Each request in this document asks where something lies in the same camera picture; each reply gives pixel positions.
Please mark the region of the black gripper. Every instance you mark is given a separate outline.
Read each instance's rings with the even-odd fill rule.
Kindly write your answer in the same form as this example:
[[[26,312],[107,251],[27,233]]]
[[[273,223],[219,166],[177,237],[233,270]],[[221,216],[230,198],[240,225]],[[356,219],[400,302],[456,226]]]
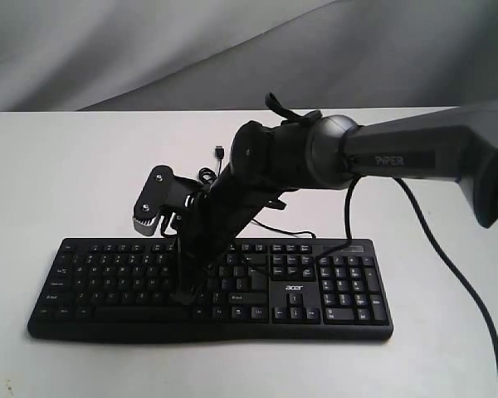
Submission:
[[[194,304],[215,270],[214,262],[268,202],[281,195],[277,187],[248,184],[226,166],[205,192],[199,192],[179,226],[174,241],[177,283],[171,299]]]

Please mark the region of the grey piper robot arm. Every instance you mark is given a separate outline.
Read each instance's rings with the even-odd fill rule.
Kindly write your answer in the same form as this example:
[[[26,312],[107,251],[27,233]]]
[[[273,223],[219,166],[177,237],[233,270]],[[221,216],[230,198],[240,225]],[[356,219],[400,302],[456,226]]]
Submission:
[[[194,301],[207,269],[269,201],[360,177],[455,182],[481,226],[498,223],[498,99],[370,125],[317,112],[275,128],[242,125],[228,165],[178,224],[174,300]]]

